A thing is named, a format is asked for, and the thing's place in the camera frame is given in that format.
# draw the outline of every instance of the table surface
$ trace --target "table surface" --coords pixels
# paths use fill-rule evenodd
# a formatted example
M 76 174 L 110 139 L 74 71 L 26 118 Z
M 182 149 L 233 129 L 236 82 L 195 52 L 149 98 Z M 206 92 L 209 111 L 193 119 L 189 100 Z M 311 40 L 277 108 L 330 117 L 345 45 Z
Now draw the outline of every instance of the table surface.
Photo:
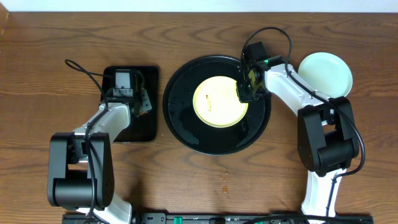
M 203 55 L 238 57 L 247 37 L 264 26 L 291 35 L 295 68 L 314 52 L 330 52 L 349 65 L 354 85 L 348 98 L 367 158 L 361 172 L 342 180 L 336 211 L 370 213 L 376 223 L 398 220 L 396 14 L 13 12 L 0 42 L 1 222 L 60 223 L 65 212 L 47 201 L 49 141 L 87 121 L 100 98 L 66 58 L 92 72 L 110 65 L 160 67 L 156 139 L 112 145 L 116 192 L 140 211 L 298 211 L 307 171 L 297 152 L 297 119 L 278 97 L 262 136 L 228 156 L 185 147 L 162 114 L 174 71 Z M 256 40 L 272 55 L 288 51 L 276 31 Z M 351 169 L 358 163 L 354 159 Z

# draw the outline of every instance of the pale yellow disc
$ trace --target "pale yellow disc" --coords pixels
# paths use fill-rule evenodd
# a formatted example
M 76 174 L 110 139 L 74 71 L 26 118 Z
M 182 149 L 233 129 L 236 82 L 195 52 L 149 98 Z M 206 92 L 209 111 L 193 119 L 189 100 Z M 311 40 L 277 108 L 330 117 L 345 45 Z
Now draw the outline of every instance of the pale yellow disc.
M 203 81 L 193 94 L 193 108 L 206 124 L 225 128 L 239 122 L 248 110 L 239 102 L 236 81 L 230 77 L 211 77 Z

